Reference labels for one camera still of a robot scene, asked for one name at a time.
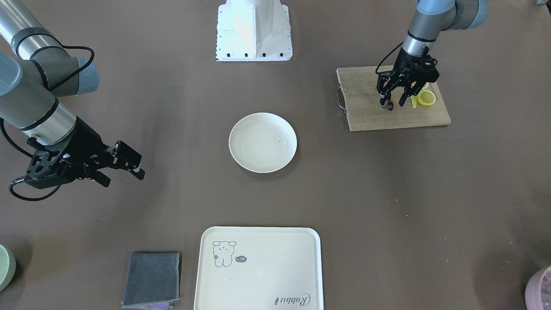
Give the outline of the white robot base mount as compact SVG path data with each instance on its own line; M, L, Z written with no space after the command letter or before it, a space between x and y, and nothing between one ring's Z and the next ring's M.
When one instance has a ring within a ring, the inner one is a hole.
M216 61L273 62L292 57L288 6L279 0L227 0L218 6Z

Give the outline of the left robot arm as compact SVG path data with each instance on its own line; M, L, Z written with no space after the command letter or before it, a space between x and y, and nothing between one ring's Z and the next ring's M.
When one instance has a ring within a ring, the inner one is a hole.
M403 106L411 96L417 96L427 83L436 82L440 74L431 51L439 33L447 30L467 30L484 23L489 13L486 0L419 0L417 11L407 36L394 50L399 50L392 69L378 75L376 89L380 104L393 109L392 91L404 89L398 104Z

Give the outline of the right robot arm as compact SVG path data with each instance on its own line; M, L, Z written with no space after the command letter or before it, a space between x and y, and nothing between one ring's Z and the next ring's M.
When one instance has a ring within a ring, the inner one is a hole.
M145 177L141 155L123 141L113 147L60 101L94 92L98 70L89 58L72 57L19 0L1 2L1 36L17 59L1 54L1 121L20 130L34 148L25 175L12 182L36 189L58 188L76 179L107 187L102 169Z

